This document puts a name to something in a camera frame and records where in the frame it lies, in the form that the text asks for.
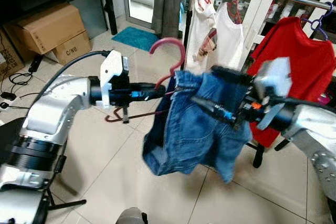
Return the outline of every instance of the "cardboard box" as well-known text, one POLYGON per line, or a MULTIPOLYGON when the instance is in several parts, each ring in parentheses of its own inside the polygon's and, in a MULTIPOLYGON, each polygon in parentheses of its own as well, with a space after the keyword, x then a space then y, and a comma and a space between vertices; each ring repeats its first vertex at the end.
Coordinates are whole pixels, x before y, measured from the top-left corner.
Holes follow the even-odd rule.
POLYGON ((88 33, 84 31, 76 37, 54 48, 52 51, 46 53, 45 56, 62 65, 65 65, 89 51, 91 51, 90 41, 88 33))
POLYGON ((68 3, 59 4, 16 23, 22 44, 44 54, 85 31, 79 11, 68 3))
POLYGON ((24 67, 4 31, 0 29, 0 82, 24 67))
POLYGON ((35 56, 38 55, 38 53, 29 50, 20 42, 15 33, 15 24, 7 23, 4 25, 4 29, 23 62, 30 62, 35 56))

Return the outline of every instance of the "red shirt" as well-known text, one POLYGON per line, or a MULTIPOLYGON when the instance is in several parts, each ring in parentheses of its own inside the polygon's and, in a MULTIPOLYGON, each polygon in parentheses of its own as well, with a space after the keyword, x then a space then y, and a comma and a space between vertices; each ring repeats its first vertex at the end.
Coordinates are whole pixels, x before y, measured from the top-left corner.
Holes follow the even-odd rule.
MULTIPOLYGON (((331 81, 336 67, 334 50, 330 41, 316 41, 307 37, 297 17, 281 19, 268 32, 251 55, 255 62, 247 73, 255 75, 266 60, 289 57, 292 86, 289 96, 316 102, 331 81)), ((251 124, 254 139, 269 147, 279 132, 264 131, 251 124)))

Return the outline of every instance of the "denim shorts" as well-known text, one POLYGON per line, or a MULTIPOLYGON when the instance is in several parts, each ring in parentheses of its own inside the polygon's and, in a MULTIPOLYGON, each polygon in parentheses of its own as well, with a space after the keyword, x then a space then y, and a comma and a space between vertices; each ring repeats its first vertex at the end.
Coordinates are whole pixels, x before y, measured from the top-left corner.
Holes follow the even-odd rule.
POLYGON ((190 97, 211 99, 234 112, 247 87, 227 83, 211 73, 196 76, 177 71, 167 92, 173 90, 174 94, 164 97, 157 108, 168 112, 155 115, 153 127, 144 138, 144 161, 156 175, 189 174, 197 164, 211 165, 225 182, 230 182, 235 159, 252 138, 249 124, 244 122, 235 131, 204 113, 190 97))

